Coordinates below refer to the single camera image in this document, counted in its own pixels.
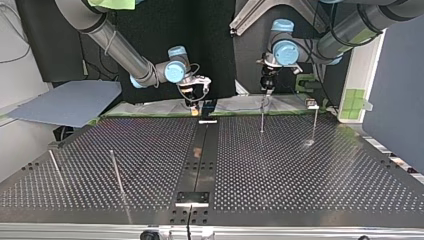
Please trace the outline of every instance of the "black cable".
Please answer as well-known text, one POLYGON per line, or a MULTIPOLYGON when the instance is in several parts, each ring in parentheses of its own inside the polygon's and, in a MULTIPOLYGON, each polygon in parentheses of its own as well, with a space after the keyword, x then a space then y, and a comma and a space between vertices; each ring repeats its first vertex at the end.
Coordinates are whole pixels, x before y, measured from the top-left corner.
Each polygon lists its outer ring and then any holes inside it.
POLYGON ((376 28, 374 26, 374 24, 371 23, 370 19, 368 18, 367 13, 365 12, 364 6, 362 4, 357 4, 356 10, 358 11, 359 16, 361 17, 362 21, 364 22, 364 24, 367 26, 367 28, 369 30, 371 30, 372 32, 374 32, 375 34, 378 34, 378 35, 383 34, 383 31, 376 28))
POLYGON ((99 46, 99 61, 100 61, 100 64, 102 65, 103 69, 106 70, 108 73, 110 73, 112 75, 118 74, 118 72, 113 72, 105 66, 105 64, 103 63, 103 56, 102 55, 103 55, 102 54, 102 48, 99 46))
POLYGON ((334 60, 336 60, 336 59, 339 59, 340 57, 335 57, 335 58, 326 58, 326 57, 323 57, 323 56, 321 56, 320 54, 317 54, 317 53, 315 53, 315 52, 313 52, 313 51, 309 51, 308 49, 306 49, 306 47, 305 46, 303 46, 302 44, 300 44, 300 43, 298 43, 298 42, 296 42, 296 41, 293 41, 293 39, 290 39, 290 38, 282 38, 282 39, 279 39, 279 41, 290 41, 290 42, 292 42, 292 43, 294 43, 294 44, 296 44, 298 47, 300 47, 303 51, 305 51, 306 53, 311 53, 312 55, 314 55, 316 58, 318 58, 318 59, 321 59, 321 60, 324 60, 324 61, 334 61, 334 60))
POLYGON ((17 57, 17 58, 14 58, 14 59, 11 59, 11 60, 1 61, 1 62, 0 62, 0 64, 5 64, 5 63, 11 63, 11 62, 19 61, 19 60, 21 60, 21 59, 25 58, 26 56, 28 56, 28 54, 29 54, 29 52, 30 52, 30 51, 31 51, 31 47, 28 45, 28 49, 27 49, 27 51, 24 53, 24 55, 22 55, 22 56, 20 56, 20 57, 17 57))
MULTIPOLYGON (((316 17, 317 17, 317 14, 318 14, 318 7, 319 7, 319 2, 317 3, 317 6, 316 6, 316 8, 315 8, 315 15, 314 15, 314 21, 313 21, 313 23, 312 23, 312 29, 315 29, 315 24, 316 24, 316 17)), ((310 40, 310 45, 308 45, 308 42, 305 40, 305 45, 306 45, 306 47, 308 47, 308 49, 309 49, 309 52, 311 52, 311 53, 313 53, 313 51, 314 51, 314 43, 313 43, 313 39, 315 38, 315 31, 313 31, 313 33, 312 33, 313 35, 312 35, 312 38, 311 39, 309 39, 310 40)), ((314 61, 314 58, 313 57, 311 57, 310 58, 310 60, 311 60, 311 63, 312 63, 312 68, 314 68, 314 66, 317 66, 316 65, 316 63, 315 63, 315 61, 314 61)), ((337 112, 337 115, 339 114, 339 111, 336 109, 336 105, 334 105, 334 103, 333 103, 333 101, 331 101, 331 98, 330 98, 330 96, 328 95, 328 93, 327 93, 327 90, 325 90, 325 87, 324 87, 324 83, 323 83, 323 81, 322 81, 322 79, 321 79, 321 74, 319 73, 319 71, 318 71, 318 68, 316 68, 316 71, 317 71, 317 75, 318 75, 318 82, 320 83, 320 85, 321 85, 321 88, 322 88, 322 91, 324 92, 324 94, 325 94, 325 97, 328 99, 328 102, 331 104, 331 106, 334 108, 334 110, 337 112)))
MULTIPOLYGON (((79 44, 81 47, 81 55, 82 55, 82 60, 86 63, 87 66, 91 67, 95 72, 98 73, 98 79, 101 78, 101 76, 106 77, 108 80, 112 80, 108 75, 102 73, 102 71, 100 71, 100 68, 98 66, 96 66, 95 64, 87 61, 86 56, 85 56, 85 52, 84 52, 84 45, 82 43, 82 38, 81 38, 81 33, 78 32, 78 40, 79 40, 79 44)), ((88 73, 87 76, 85 76, 84 80, 87 80, 89 77, 90 73, 88 73)))
POLYGON ((365 46, 365 45, 367 45, 367 44, 371 43, 372 41, 374 41, 374 39, 376 39, 376 38, 378 37, 378 35, 376 35, 376 36, 374 36, 374 37, 372 37, 372 38, 370 38, 370 39, 368 39, 367 41, 362 42, 362 43, 350 43, 350 42, 346 42, 346 41, 344 41, 343 39, 339 38, 339 37, 337 36, 337 33, 336 33, 336 32, 335 32, 335 30, 334 30, 334 23, 335 23, 335 21, 336 21, 336 16, 337 16, 337 7, 338 7, 338 3, 333 4, 333 6, 331 7, 330 32, 331 32, 331 35, 333 36, 333 38, 334 38, 334 39, 335 39, 338 43, 340 43, 340 44, 342 44, 342 45, 344 45, 344 46, 346 46, 346 47, 352 47, 352 48, 355 48, 355 47, 365 46))

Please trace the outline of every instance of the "white panel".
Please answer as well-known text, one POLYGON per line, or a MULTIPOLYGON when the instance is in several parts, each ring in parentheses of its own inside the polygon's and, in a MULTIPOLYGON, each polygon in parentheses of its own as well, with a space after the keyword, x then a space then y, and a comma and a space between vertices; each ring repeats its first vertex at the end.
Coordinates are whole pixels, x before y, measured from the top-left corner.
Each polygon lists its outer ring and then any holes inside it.
POLYGON ((0 121, 0 182, 41 156, 56 126, 12 119, 0 121))
MULTIPOLYGON (((14 7, 14 1, 2 1, 14 7)), ((6 20, 12 21, 15 28, 22 31, 19 19, 9 10, 1 7, 0 10, 0 62, 15 59, 25 54, 28 45, 19 37, 18 33, 6 20)), ((25 58, 0 64, 0 108, 13 105, 25 99, 37 96, 48 91, 47 84, 43 83, 32 52, 25 58)))
MULTIPOLYGON (((378 62, 381 55, 381 49, 384 43, 385 33, 376 38, 373 42, 357 47, 352 50, 352 57, 346 76, 346 82, 343 89, 342 100, 340 103, 339 114, 343 110, 343 102, 347 89, 364 89, 365 100, 369 99, 378 62)), ((361 112, 359 120, 340 119, 343 123, 362 123, 365 110, 361 112)))

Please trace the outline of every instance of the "metal bracket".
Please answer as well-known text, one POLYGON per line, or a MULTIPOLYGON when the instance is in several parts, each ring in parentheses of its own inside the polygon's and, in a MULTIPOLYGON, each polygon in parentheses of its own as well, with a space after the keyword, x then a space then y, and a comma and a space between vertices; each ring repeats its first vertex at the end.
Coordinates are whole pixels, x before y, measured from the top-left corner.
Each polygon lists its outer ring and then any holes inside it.
POLYGON ((208 192, 180 192, 176 207, 209 207, 208 192))
POLYGON ((325 23, 328 22, 328 16, 321 6, 317 8, 316 4, 318 4, 317 0, 249 0, 230 24, 230 33, 237 36, 243 35, 262 15, 277 5, 287 5, 294 8, 311 25, 314 25, 315 9, 317 9, 315 29, 319 33, 323 33, 326 30, 325 23))

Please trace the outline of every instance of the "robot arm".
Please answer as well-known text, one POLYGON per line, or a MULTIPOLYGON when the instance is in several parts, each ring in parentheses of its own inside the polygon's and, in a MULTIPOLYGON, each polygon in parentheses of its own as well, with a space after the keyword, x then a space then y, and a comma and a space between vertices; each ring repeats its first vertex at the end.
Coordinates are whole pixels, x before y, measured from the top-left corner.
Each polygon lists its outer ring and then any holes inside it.
MULTIPOLYGON (((364 0, 327 0, 323 2, 362 3, 364 0)), ((294 24, 290 20, 274 22, 264 63, 268 66, 288 66, 297 62, 337 64, 344 52, 377 37, 391 25, 424 14, 422 0, 374 0, 390 5, 357 5, 357 11, 320 40, 292 37, 294 24)))
POLYGON ((211 80, 192 72, 186 49, 183 46, 168 51, 169 61, 154 65, 141 56, 107 20, 107 9, 92 7, 88 0, 56 0, 68 22, 81 33, 90 36, 107 54, 131 75, 136 88, 175 83, 188 105, 196 104, 209 93, 211 80), (203 96, 196 97, 194 85, 203 85, 203 96))
POLYGON ((152 63, 140 56, 106 19, 106 13, 84 0, 56 0, 66 20, 81 33, 89 35, 100 47, 127 70, 143 87, 157 84, 152 63))

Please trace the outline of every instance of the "white cable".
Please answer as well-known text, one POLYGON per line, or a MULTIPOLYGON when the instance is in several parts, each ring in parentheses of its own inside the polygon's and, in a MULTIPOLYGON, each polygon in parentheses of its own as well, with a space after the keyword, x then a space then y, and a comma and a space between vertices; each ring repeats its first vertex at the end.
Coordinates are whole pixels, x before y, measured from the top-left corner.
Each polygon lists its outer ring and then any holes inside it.
MULTIPOLYGON (((17 19, 19 19, 19 21, 21 21, 21 17, 19 16, 19 13, 18 12, 16 12, 16 10, 15 9, 13 9, 11 6, 9 6, 9 5, 7 5, 6 3, 4 3, 4 2, 0 2, 0 7, 5 7, 6 9, 8 9, 9 11, 11 11, 14 15, 15 15, 15 17, 17 18, 17 19)), ((27 38, 27 36, 25 35, 25 32, 22 32, 22 34, 19 32, 19 30, 18 29, 16 29, 16 27, 15 27, 15 25, 13 25, 13 23, 10 21, 10 19, 7 17, 7 15, 3 12, 3 11, 0 11, 1 13, 2 13, 2 15, 5 17, 5 19, 6 19, 6 21, 9 23, 9 25, 13 28, 13 30, 16 32, 16 34, 18 34, 19 35, 19 37, 22 39, 22 41, 24 41, 25 43, 27 43, 28 44, 28 38, 27 38)))
POLYGON ((200 102, 200 101, 202 101, 203 99, 205 99, 205 97, 206 97, 206 96, 208 95, 208 93, 209 93, 209 91, 203 92, 203 97, 192 100, 192 99, 190 99, 190 98, 188 98, 188 97, 186 97, 186 96, 184 95, 183 91, 181 91, 180 86, 178 86, 178 85, 177 85, 177 88, 178 88, 178 91, 180 92, 181 96, 183 96, 183 98, 184 98, 185 100, 187 100, 187 101, 189 101, 189 102, 191 102, 191 103, 193 103, 193 102, 200 102))
POLYGON ((107 46, 106 46, 106 48, 105 48, 105 56, 109 56, 108 54, 107 54, 107 52, 109 52, 109 48, 110 48, 110 46, 112 46, 112 43, 113 43, 113 40, 115 39, 115 37, 116 37, 116 34, 117 34, 118 32, 116 31, 116 30, 114 30, 113 31, 113 35, 112 35, 112 37, 109 39, 109 41, 108 41, 108 43, 107 43, 107 46))
MULTIPOLYGON (((7 5, 4 2, 0 2, 0 7, 5 7, 5 9, 8 9, 16 16, 16 18, 19 19, 19 21, 21 21, 21 17, 19 16, 18 12, 16 12, 15 9, 13 9, 11 6, 7 5)), ((3 15, 3 18, 6 19, 6 21, 9 23, 12 29, 16 32, 16 34, 22 39, 22 41, 24 41, 28 45, 28 49, 25 51, 25 53, 22 56, 14 58, 14 59, 6 60, 6 61, 0 61, 0 64, 11 63, 11 62, 21 60, 24 57, 26 57, 31 51, 31 46, 29 45, 27 40, 28 38, 24 31, 22 32, 22 34, 19 32, 19 30, 15 27, 15 25, 13 25, 12 21, 10 21, 9 17, 1 9, 0 9, 0 12, 3 15)))

